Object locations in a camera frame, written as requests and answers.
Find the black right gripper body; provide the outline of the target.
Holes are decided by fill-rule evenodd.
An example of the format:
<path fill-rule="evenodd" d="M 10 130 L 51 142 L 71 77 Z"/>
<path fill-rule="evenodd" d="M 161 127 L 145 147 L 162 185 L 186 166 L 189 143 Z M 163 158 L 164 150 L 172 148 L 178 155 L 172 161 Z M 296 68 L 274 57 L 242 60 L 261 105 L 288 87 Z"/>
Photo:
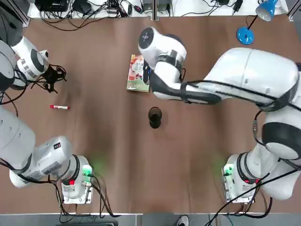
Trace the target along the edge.
<path fill-rule="evenodd" d="M 143 62 L 143 82 L 146 85 L 149 85 L 150 74 L 151 74 L 151 68 L 149 67 L 149 64 L 144 60 L 144 62 Z"/>

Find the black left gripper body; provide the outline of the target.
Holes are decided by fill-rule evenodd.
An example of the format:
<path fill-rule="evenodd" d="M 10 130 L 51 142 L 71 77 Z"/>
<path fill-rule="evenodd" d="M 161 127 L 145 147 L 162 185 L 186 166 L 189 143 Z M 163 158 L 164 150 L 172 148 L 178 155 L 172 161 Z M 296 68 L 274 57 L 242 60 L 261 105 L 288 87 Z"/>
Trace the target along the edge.
<path fill-rule="evenodd" d="M 47 83 L 54 84 L 59 78 L 62 78 L 62 70 L 59 67 L 54 68 L 50 65 L 43 74 L 43 78 Z"/>

